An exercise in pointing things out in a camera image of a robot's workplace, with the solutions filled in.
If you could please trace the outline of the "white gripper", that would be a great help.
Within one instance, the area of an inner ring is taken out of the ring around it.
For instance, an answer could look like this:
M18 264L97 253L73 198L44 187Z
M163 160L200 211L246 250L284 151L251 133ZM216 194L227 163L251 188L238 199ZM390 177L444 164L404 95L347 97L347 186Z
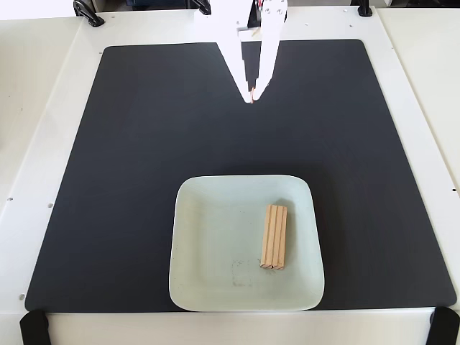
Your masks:
M216 43L244 102L258 101L274 73L282 27L288 2L279 1L211 1L211 27ZM262 30L259 72L252 96L246 80L242 42Z

